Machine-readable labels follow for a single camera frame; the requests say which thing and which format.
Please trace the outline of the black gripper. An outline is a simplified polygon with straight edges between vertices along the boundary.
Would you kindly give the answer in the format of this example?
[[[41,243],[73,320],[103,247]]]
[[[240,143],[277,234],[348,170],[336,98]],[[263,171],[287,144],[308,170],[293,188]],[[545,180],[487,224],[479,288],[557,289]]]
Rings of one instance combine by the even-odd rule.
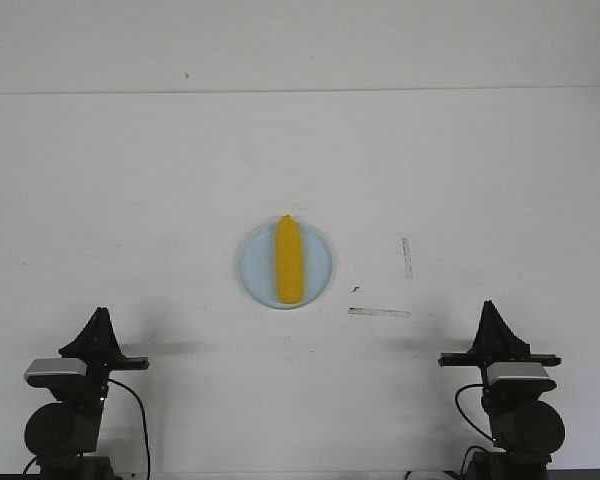
[[[107,357],[90,356],[97,342],[99,317],[102,330],[101,350]],[[80,358],[85,362],[87,370],[82,386],[85,398],[105,397],[112,372],[144,371],[149,368],[147,357],[126,357],[122,353],[107,307],[97,307],[76,338],[61,347],[58,353],[63,358]]]
[[[490,311],[494,350],[498,355],[529,355],[530,345],[517,337],[506,324],[495,304],[490,300],[483,303],[478,329],[469,353],[441,353],[440,367],[487,367],[498,362],[537,363],[544,367],[557,367],[562,359],[554,354],[531,354],[523,357],[480,356],[489,347]]]

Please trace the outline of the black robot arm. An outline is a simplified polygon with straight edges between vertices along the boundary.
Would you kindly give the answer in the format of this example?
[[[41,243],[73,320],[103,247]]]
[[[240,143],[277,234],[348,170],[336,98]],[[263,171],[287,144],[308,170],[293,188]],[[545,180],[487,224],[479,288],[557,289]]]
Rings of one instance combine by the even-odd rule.
[[[528,343],[516,336],[487,300],[483,303],[478,329],[464,353],[442,353],[441,367],[476,367],[481,381],[460,387],[454,404],[467,423],[495,447],[490,451],[474,445],[467,448],[455,479],[547,479],[551,455],[566,438],[560,414],[541,395],[557,388],[547,373],[562,359],[555,354],[534,354]],[[460,405],[460,395],[481,390],[481,407],[490,430],[478,428]]]
[[[38,479],[117,479],[111,460],[97,456],[105,401],[115,385],[137,402],[142,422],[146,477],[152,462],[145,406],[128,385],[111,377],[118,371],[144,371],[146,357],[123,354],[109,309],[98,307],[77,337],[58,350],[56,358],[31,362],[24,381],[32,388],[48,390],[54,398],[29,418],[24,441],[39,467]]]

